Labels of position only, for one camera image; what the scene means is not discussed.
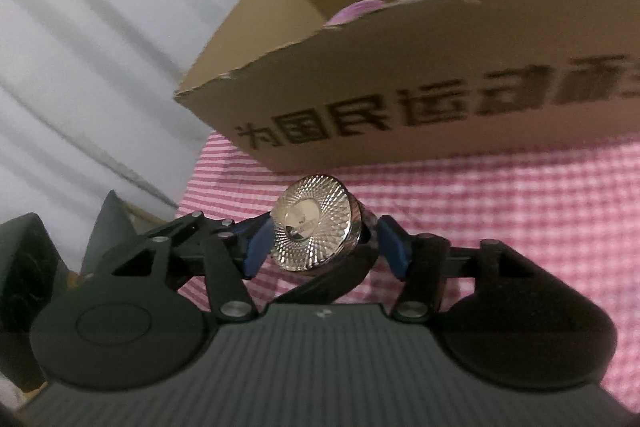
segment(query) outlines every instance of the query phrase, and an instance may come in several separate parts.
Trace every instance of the pink gingham tablecloth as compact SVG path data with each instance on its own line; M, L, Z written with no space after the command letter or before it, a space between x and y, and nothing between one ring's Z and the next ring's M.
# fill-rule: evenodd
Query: pink gingham tablecloth
M326 173L373 213L391 214L410 233L436 233L459 247L501 239L604 308L618 329L618 349L603 385L640 412L640 135ZM236 221L256 216L306 174L311 172L274 174L213 133L178 212L203 210L212 219ZM262 307L300 281L268 260L247 286ZM452 283L446 306L472 291L469 281ZM380 258L338 302L382 302L388 308L400 289ZM180 292L208 307L201 279Z

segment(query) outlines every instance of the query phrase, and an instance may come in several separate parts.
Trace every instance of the white curtain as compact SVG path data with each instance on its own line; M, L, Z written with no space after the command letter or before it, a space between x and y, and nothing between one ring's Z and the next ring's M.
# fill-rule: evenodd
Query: white curtain
M210 133L172 100L237 0L0 0L0 221L78 269L102 199L171 219Z

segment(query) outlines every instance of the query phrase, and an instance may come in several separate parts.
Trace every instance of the metal screw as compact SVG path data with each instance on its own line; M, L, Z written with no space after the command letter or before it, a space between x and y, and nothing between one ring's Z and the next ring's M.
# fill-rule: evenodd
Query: metal screw
M405 301L398 306L398 314L408 319L419 319L428 312L427 305L418 301Z
M242 301L229 301L220 306L220 311L227 317L241 319L251 313L251 304Z

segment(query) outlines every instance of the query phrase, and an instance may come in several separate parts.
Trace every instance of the cardboard box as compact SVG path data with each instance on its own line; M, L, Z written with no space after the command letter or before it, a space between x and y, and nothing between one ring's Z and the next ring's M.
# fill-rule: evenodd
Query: cardboard box
M640 0L241 0L176 99L275 171L640 128Z

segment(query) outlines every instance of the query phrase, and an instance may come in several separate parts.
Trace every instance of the pink cloth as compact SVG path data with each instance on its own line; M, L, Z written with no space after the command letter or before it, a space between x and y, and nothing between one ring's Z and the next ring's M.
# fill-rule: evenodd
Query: pink cloth
M274 174L212 134L180 204L235 220L271 210L308 172ZM433 232L459 247L482 238L508 243L604 308L618 329L618 349L604 387L640 412L640 135L593 146L350 167L333 174L376 215L391 214L410 233ZM258 306L298 285L267 261L247 283ZM382 302L399 283L380 259L338 302ZM472 291L450 285L446 305ZM203 309L203 281L181 291Z
M379 10L385 6L386 3L381 0L358 1L348 5L346 8L342 8L325 23L325 26L337 26L338 24L344 24L345 22L349 22L361 15L364 15L365 13Z

